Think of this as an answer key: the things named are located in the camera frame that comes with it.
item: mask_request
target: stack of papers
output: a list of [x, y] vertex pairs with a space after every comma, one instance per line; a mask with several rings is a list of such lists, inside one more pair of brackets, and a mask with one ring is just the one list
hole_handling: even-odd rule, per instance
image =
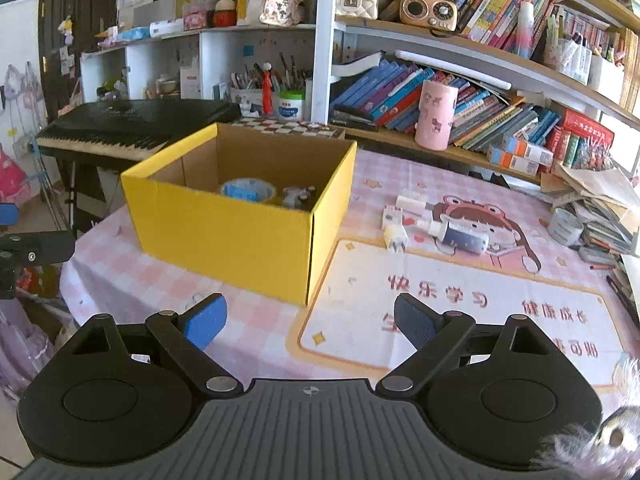
[[543, 174], [541, 190], [584, 224], [582, 241], [613, 254], [636, 254], [640, 196], [618, 168], [572, 170], [561, 164]]

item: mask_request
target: red pen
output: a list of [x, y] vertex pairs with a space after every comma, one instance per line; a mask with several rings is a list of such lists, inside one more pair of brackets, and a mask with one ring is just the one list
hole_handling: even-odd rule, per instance
[[591, 270], [613, 270], [616, 266], [611, 265], [590, 265], [589, 268]]

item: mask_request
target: power outlet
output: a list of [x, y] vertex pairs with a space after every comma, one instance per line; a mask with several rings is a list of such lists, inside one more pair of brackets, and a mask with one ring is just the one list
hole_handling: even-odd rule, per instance
[[29, 155], [29, 139], [26, 135], [14, 140], [14, 154], [15, 158], [23, 158]]

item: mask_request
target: retro radio speaker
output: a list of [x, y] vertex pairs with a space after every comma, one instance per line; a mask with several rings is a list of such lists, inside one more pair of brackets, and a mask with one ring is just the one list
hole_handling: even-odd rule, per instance
[[453, 32], [458, 10], [445, 0], [401, 0], [400, 20], [407, 25]]

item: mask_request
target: wooden door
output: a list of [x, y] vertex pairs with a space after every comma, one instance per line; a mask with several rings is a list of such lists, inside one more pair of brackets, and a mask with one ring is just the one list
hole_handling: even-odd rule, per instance
[[[58, 26], [67, 17], [73, 21], [74, 42], [68, 48], [76, 56], [73, 74], [62, 75], [60, 48], [65, 46], [64, 35]], [[40, 0], [38, 7], [38, 42], [40, 45], [40, 74], [47, 105], [49, 122], [58, 110], [68, 104], [80, 76], [81, 52], [96, 50], [95, 35], [116, 24], [116, 0]]]

